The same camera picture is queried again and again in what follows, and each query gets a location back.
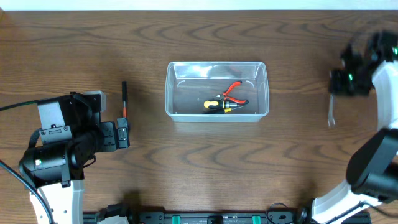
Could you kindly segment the small claw hammer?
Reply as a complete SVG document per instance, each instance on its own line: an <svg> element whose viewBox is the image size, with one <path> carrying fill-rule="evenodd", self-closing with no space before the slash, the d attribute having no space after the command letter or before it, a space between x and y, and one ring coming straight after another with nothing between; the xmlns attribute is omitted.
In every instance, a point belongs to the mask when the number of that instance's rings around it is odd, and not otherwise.
<svg viewBox="0 0 398 224"><path fill-rule="evenodd" d="M123 118L127 118L127 81L122 81Z"/></svg>

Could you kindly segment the red handled pliers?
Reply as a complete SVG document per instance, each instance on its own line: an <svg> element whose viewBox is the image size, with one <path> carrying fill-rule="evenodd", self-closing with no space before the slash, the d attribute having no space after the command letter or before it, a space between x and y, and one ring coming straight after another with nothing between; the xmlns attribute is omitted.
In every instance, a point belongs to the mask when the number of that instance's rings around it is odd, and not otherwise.
<svg viewBox="0 0 398 224"><path fill-rule="evenodd" d="M245 105L247 103L249 103L249 100L247 99L240 99L240 98L236 98L234 92L235 89L237 89L237 87L242 85L242 81L238 80L233 82L232 84L230 84L230 86L226 89L226 91L224 91L221 95L221 97L225 100L225 101L230 101L232 103L237 103L240 105Z"/></svg>

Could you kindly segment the silver wrench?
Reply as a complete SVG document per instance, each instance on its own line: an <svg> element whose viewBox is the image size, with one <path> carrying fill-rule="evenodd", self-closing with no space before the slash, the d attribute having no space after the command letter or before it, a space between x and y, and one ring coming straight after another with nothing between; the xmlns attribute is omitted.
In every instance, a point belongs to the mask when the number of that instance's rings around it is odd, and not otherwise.
<svg viewBox="0 0 398 224"><path fill-rule="evenodd" d="M334 96L333 94L330 94L329 109L328 109L328 126L330 128L333 128L335 126L333 110L334 110Z"/></svg>

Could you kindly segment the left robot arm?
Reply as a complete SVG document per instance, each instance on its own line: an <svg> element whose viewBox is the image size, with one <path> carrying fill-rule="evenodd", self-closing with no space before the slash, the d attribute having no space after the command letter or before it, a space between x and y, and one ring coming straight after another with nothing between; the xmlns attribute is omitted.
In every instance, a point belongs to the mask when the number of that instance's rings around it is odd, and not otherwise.
<svg viewBox="0 0 398 224"><path fill-rule="evenodd" d="M109 205L97 213L83 213L84 169L100 152L130 146L125 117L101 121L106 109L102 91L37 102L42 127L36 130L19 162L19 170L38 197L31 196L39 223L134 223L125 205Z"/></svg>

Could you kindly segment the slim black yellow screwdriver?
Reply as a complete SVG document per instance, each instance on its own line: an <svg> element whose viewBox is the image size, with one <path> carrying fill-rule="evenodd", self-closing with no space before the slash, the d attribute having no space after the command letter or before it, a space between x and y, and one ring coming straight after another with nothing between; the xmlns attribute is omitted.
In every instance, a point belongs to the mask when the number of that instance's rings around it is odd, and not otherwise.
<svg viewBox="0 0 398 224"><path fill-rule="evenodd" d="M216 109L216 110L209 110L207 112L204 112L204 114L226 114L231 112L232 110L236 110L236 109L240 109L240 108L244 108L245 105L243 106L237 106L237 107L233 107L233 108L223 108L223 109Z"/></svg>

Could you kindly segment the stubby yellow black screwdriver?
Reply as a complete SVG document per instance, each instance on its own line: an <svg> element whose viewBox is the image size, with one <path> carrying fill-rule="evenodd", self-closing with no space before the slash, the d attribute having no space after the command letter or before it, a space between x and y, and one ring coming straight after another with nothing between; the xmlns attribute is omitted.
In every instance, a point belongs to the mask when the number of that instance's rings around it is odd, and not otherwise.
<svg viewBox="0 0 398 224"><path fill-rule="evenodd" d="M203 105L206 109L226 109L226 108L236 108L239 106L239 104L237 103L231 103L229 101L223 101L223 100L216 100L216 101L206 100Z"/></svg>

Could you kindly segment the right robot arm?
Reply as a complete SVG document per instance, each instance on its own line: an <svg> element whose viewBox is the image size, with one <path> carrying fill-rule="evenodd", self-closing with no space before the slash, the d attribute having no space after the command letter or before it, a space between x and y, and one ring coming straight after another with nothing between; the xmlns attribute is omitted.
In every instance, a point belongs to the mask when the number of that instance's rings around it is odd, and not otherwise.
<svg viewBox="0 0 398 224"><path fill-rule="evenodd" d="M377 133L352 155L345 180L303 206L296 223L370 223L363 210L397 200L397 34L373 34L363 55L348 44L340 59L343 68L330 72L330 97L374 90Z"/></svg>

